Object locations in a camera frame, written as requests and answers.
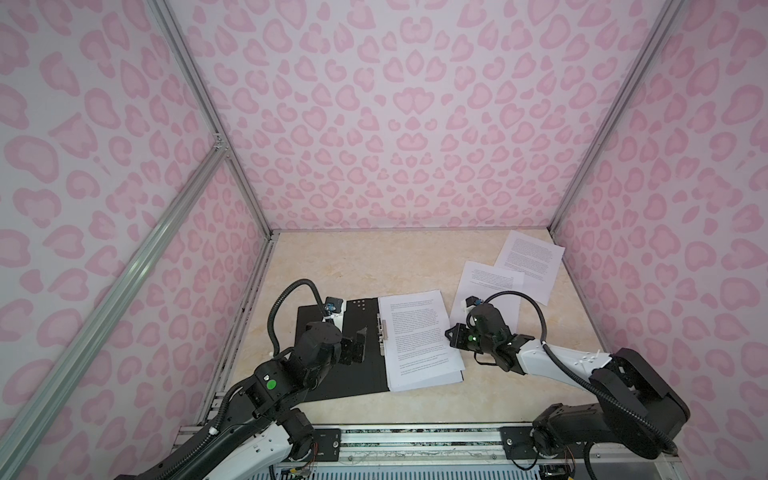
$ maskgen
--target marble table surface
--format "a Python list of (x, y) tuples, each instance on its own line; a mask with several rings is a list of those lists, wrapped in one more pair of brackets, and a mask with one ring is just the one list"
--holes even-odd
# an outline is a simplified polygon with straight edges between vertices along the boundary
[[(551, 242), (546, 230), (521, 231)], [(267, 314), (280, 292), (294, 280), (311, 279), (322, 298), (348, 300), (437, 289), (450, 313), (464, 262), (493, 265), (507, 235), (507, 230), (280, 234), (240, 344), (230, 385), (270, 358)], [(297, 307), (313, 302), (310, 289), (301, 286), (281, 306), (275, 322), (281, 348), (293, 344)], [(541, 307), (551, 345), (592, 352), (600, 349), (564, 266), (560, 266), (549, 305)], [(538, 318), (526, 302), (521, 307), (518, 333), (539, 337)], [(480, 366), (469, 352), (462, 352), (462, 356), (466, 370), (461, 383), (307, 402), (300, 408), (316, 424), (524, 422), (536, 418), (552, 403), (595, 401), (576, 387)]]

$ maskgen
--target printed document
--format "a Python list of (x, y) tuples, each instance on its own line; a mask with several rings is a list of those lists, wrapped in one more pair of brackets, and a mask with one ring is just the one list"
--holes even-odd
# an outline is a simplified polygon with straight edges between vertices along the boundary
[[(463, 302), (468, 296), (476, 296), (485, 301), (488, 297), (504, 290), (522, 291), (528, 278), (523, 272), (513, 272), (497, 268), (495, 266), (483, 265), (477, 262), (467, 262), (464, 264), (462, 278), (458, 282), (456, 298), (453, 299), (451, 308), (451, 326), (456, 323), (464, 323), (467, 320), (467, 314), (463, 309)], [(503, 295), (491, 301), (504, 318), (511, 332), (518, 328), (518, 316), (520, 314), (520, 297), (516, 295)]]
[(382, 296), (379, 315), (390, 390), (418, 388), (426, 382), (431, 386), (436, 377), (451, 380), (444, 383), (461, 381), (464, 362), (445, 338), (449, 322), (440, 290)]
[(494, 266), (525, 273), (525, 285), (520, 291), (546, 305), (554, 279), (558, 276), (563, 252), (563, 247), (513, 230), (509, 232)]

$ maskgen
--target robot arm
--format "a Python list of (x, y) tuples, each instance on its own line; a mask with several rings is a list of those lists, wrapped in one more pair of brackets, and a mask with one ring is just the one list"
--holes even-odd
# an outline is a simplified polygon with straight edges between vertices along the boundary
[[(544, 317), (533, 299), (546, 332)], [(644, 458), (674, 453), (671, 441), (690, 418), (683, 400), (632, 349), (615, 354), (586, 353), (549, 346), (529, 335), (514, 334), (491, 303), (476, 297), (468, 305), (467, 323), (445, 332), (450, 345), (491, 355), (505, 372), (546, 376), (594, 393), (598, 403), (555, 404), (533, 422), (531, 441), (542, 456), (555, 455), (576, 442), (616, 442)]]
[(262, 363), (253, 375), (230, 388), (216, 417), (180, 448), (146, 472), (119, 475), (116, 480), (242, 478), (240, 474), (285, 458), (299, 461), (306, 457), (314, 442), (314, 428), (293, 407), (304, 401), (334, 365), (362, 362), (365, 354), (364, 332), (345, 339), (334, 325), (330, 313), (341, 303), (340, 299), (326, 299), (320, 306), (326, 319), (307, 324), (294, 347)]

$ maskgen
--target clipboard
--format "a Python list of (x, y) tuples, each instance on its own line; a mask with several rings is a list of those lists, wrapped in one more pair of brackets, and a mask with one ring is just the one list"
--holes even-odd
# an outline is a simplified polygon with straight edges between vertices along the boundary
[[(300, 334), (306, 330), (307, 323), (322, 320), (323, 315), (317, 305), (300, 306), (296, 315), (294, 344), (299, 341)], [(342, 334), (353, 338), (358, 331), (366, 327), (366, 356), (362, 363), (335, 365), (323, 382), (306, 394), (305, 402), (389, 391), (384, 352), (379, 336), (379, 299), (348, 300)]]

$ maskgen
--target metal binder clip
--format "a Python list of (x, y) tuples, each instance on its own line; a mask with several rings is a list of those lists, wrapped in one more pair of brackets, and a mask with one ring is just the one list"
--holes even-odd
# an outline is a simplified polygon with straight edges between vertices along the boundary
[(384, 356), (384, 340), (386, 340), (386, 331), (384, 325), (382, 325), (382, 317), (378, 313), (376, 314), (376, 324), (379, 327), (379, 351)]

